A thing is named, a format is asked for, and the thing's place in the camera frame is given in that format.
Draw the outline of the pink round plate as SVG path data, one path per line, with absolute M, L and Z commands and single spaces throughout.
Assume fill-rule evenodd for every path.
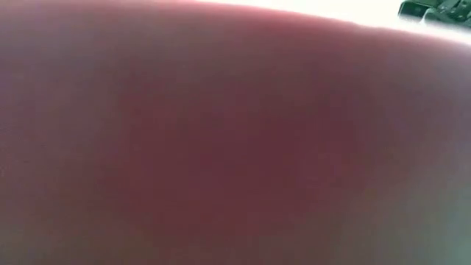
M 471 45 L 0 0 L 0 265 L 471 265 Z

